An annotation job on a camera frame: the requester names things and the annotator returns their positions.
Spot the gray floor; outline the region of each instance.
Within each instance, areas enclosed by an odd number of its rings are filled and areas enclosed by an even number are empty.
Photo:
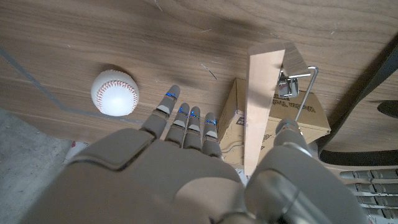
[[[0,223],[18,222],[61,171],[71,143],[0,109]]]

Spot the red stitching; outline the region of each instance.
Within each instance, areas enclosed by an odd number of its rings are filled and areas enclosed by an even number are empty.
[[[128,83],[126,83],[124,81],[120,81],[120,80],[108,81],[108,82],[104,83],[104,85],[102,85],[99,88],[99,90],[97,91],[97,96],[96,96],[96,102],[97,102],[97,107],[98,107],[99,111],[103,113],[103,110],[102,110],[102,97],[103,97],[103,94],[104,94],[105,90],[107,90],[108,88],[110,88],[112,86],[126,87],[128,90],[130,90],[130,92],[134,95],[133,96],[134,104],[133,104],[133,106],[131,108],[131,111],[133,111],[134,107],[137,105],[137,92],[130,84],[128,84]]]

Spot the blue led light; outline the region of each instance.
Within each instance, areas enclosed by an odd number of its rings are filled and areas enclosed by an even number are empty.
[[[167,95],[167,96],[172,96],[172,97],[175,98],[175,93],[172,93],[172,94],[171,94],[171,93],[166,93],[166,95]]]

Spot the wooden block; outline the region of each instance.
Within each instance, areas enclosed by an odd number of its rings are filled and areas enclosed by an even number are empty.
[[[284,67],[284,75],[287,77],[295,75],[311,75],[307,64],[304,62],[299,50],[293,42],[284,42],[285,56],[282,62]]]
[[[257,166],[284,54],[282,42],[248,50],[243,162],[246,175],[251,175]]]

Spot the baseball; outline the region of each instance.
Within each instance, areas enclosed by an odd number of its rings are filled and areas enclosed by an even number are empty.
[[[137,106],[139,92],[130,75],[115,70],[101,72],[91,86],[91,99],[103,114],[124,116]]]

